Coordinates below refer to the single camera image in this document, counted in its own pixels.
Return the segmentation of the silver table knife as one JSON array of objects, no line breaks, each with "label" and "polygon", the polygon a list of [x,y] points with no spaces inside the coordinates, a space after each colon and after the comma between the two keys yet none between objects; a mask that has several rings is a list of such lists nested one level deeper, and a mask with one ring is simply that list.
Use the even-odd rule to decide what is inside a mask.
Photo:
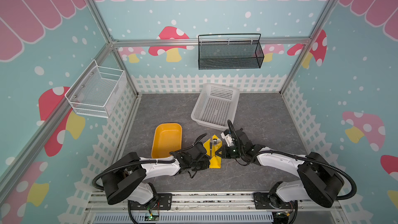
[{"label": "silver table knife", "polygon": [[213,141],[209,141],[209,156],[212,158]]}]

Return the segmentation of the yellow plastic utensil tray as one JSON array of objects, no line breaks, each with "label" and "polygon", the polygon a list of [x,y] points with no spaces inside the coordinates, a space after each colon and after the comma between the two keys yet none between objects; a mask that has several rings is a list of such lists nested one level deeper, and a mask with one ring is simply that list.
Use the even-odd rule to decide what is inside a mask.
[{"label": "yellow plastic utensil tray", "polygon": [[182,127],[178,123],[163,123],[154,134],[151,157],[166,158],[170,152],[178,151],[182,145]]}]

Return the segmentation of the white perforated plastic basket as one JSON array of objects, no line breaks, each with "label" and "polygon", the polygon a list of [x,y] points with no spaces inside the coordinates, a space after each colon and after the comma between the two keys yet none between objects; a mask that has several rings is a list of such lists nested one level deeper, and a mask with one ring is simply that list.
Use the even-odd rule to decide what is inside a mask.
[{"label": "white perforated plastic basket", "polygon": [[228,121],[234,121],[240,92],[218,84],[204,84],[191,113],[197,124],[224,131]]}]

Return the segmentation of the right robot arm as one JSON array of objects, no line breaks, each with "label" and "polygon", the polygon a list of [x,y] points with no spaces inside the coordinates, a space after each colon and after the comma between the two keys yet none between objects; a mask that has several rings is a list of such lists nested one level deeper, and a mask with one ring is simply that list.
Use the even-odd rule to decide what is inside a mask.
[{"label": "right robot arm", "polygon": [[280,209],[289,202],[312,200],[330,208],[344,185],[341,174],[316,152],[306,156],[292,155],[254,145],[242,130],[225,130],[221,138],[225,144],[215,151],[217,158],[241,159],[243,166],[255,164],[276,168],[298,178],[291,182],[276,182],[265,196],[256,194],[255,200],[263,206]]}]

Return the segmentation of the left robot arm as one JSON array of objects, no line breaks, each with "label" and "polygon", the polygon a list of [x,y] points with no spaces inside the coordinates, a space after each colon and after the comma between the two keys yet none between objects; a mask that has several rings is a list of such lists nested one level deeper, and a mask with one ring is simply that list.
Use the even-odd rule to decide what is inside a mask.
[{"label": "left robot arm", "polygon": [[154,186],[144,181],[187,173],[191,178],[196,172],[210,167],[210,156],[201,142],[170,153],[159,159],[142,158],[135,152],[122,157],[92,180],[92,186],[105,192],[107,203],[115,205],[124,200],[139,204],[152,204],[157,199]]}]

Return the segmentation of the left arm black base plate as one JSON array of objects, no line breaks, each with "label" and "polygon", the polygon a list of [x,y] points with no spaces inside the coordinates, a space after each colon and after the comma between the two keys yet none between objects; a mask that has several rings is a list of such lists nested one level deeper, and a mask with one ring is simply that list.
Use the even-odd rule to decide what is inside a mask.
[{"label": "left arm black base plate", "polygon": [[134,211],[163,210],[168,211],[172,205],[172,194],[158,194],[146,204],[129,201],[129,208]]}]

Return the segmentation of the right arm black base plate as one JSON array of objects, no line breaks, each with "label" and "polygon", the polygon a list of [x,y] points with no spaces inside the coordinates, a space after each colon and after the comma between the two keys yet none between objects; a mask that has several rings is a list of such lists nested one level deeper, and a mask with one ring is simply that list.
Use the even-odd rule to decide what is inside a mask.
[{"label": "right arm black base plate", "polygon": [[295,202],[284,202],[276,193],[255,192],[253,194],[256,209],[295,209]]}]

